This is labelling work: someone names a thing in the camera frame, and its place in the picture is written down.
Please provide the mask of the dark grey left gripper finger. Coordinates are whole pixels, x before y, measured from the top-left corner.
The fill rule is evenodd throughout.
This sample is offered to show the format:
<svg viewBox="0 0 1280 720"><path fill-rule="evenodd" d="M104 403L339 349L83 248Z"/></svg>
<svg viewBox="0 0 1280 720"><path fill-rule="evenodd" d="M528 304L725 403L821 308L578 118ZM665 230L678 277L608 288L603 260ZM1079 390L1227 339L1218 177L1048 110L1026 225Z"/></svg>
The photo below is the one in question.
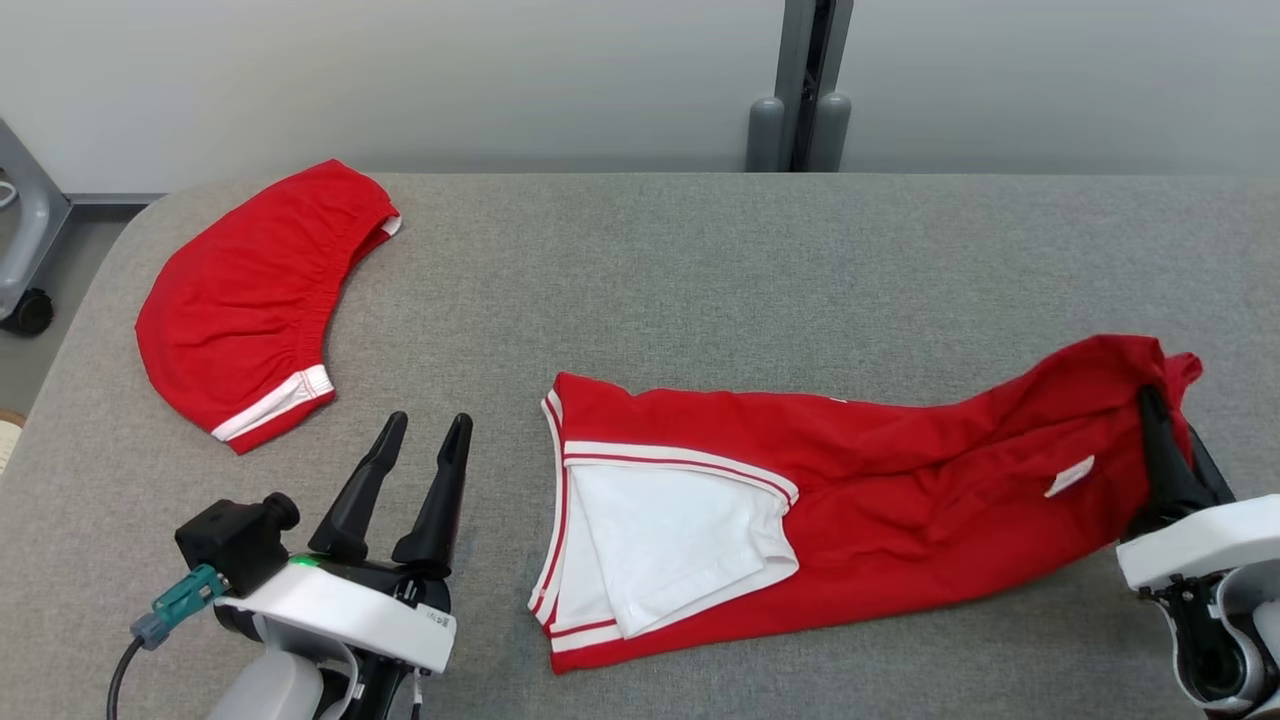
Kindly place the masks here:
<svg viewBox="0 0 1280 720"><path fill-rule="evenodd" d="M472 433L474 419L457 414L436 452L436 473L413 527L393 548L394 564L430 579L452 574Z"/></svg>
<svg viewBox="0 0 1280 720"><path fill-rule="evenodd" d="M366 533L381 484L394 469L408 427L396 411L387 419L370 450L357 462L343 488L308 541L308 548L338 562L362 562L369 556Z"/></svg>

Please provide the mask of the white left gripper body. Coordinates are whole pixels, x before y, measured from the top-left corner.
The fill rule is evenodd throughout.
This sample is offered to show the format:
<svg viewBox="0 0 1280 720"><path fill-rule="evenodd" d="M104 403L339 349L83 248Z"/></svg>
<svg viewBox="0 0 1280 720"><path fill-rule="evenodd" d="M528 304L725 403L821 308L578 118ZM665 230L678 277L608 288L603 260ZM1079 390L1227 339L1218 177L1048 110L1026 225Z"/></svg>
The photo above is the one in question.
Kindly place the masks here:
<svg viewBox="0 0 1280 720"><path fill-rule="evenodd" d="M215 601L311 632L330 641L443 674L454 646L457 621L426 605L411 607L314 564L285 562L243 598Z"/></svg>

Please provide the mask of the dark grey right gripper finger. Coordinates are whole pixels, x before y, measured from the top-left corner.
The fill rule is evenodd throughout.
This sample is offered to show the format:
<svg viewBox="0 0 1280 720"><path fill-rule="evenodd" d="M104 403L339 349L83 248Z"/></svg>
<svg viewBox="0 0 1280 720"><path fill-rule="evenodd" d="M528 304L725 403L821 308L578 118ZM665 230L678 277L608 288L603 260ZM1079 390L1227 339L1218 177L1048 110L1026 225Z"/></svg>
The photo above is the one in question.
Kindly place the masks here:
<svg viewBox="0 0 1280 720"><path fill-rule="evenodd" d="M1199 483L1212 495L1213 503L1234 503L1236 496L1206 448L1198 430L1189 425L1192 445L1192 470Z"/></svg>
<svg viewBox="0 0 1280 720"><path fill-rule="evenodd" d="M1192 470L1192 445L1190 452L1184 454L1178 443L1175 416L1160 389L1153 386L1143 387L1137 404L1149 493L1146 505L1130 521L1132 539L1216 506L1212 495Z"/></svg>

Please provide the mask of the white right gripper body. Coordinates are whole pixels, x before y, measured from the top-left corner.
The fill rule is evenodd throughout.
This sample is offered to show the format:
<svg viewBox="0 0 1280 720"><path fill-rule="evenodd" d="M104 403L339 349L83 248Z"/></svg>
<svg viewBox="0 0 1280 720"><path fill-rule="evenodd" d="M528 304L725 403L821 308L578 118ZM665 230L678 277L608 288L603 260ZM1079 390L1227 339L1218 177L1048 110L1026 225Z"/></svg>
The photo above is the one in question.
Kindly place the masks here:
<svg viewBox="0 0 1280 720"><path fill-rule="evenodd" d="M1161 591L1180 578L1201 578L1279 559L1279 496L1201 510L1161 530L1117 546L1133 591Z"/></svg>

